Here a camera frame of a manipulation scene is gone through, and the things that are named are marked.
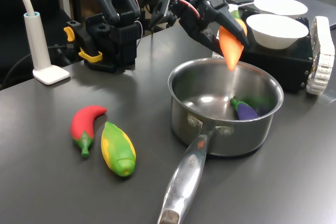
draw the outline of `red chili pepper toy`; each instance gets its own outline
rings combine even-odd
[[[92,105],[77,111],[71,121],[70,133],[74,142],[81,148],[82,157],[89,156],[88,148],[93,142],[93,121],[106,113],[102,106]]]

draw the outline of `white bowl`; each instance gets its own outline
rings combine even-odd
[[[254,0],[260,13],[276,14],[296,19],[305,14],[308,8],[296,0]]]
[[[289,17],[274,14],[256,14],[246,19],[254,38],[263,47],[285,49],[308,34],[308,28]]]

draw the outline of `toy vegetable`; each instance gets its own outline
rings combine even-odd
[[[101,136],[101,152],[107,166],[117,175],[125,177],[133,173],[136,154],[131,140],[117,126],[105,123]]]
[[[101,106],[92,105],[79,110],[71,121],[70,133],[74,142],[81,148],[82,157],[89,156],[88,148],[93,142],[93,121],[106,113]]]
[[[242,26],[245,35],[247,35],[247,27],[244,21],[242,21],[239,16],[238,6],[232,5],[232,8],[235,8],[235,10],[233,10],[231,14]],[[227,67],[230,71],[233,71],[238,63],[238,60],[240,59],[240,56],[242,55],[244,46],[239,42],[239,40],[237,40],[234,35],[232,35],[232,33],[230,33],[223,26],[219,28],[218,39],[219,45],[226,60]]]
[[[239,120],[252,120],[258,118],[258,113],[247,103],[231,98],[231,105],[235,108]]]

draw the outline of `black box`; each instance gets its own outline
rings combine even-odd
[[[252,8],[240,12],[243,21],[256,13],[258,12]],[[304,23],[309,29],[307,19],[297,20]],[[282,50],[268,49],[259,45],[249,26],[247,26],[247,37],[250,45],[244,48],[240,61],[268,72],[285,91],[297,92],[306,87],[308,75],[313,65],[309,35],[298,39],[289,48]]]

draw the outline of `stainless steel saucepan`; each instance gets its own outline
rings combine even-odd
[[[166,190],[158,224],[180,224],[195,196],[206,154],[240,156],[265,140],[284,93],[268,73],[239,62],[229,71],[223,59],[188,61],[168,79],[172,94],[171,124],[189,147]],[[259,118],[239,121],[230,99],[251,105]]]

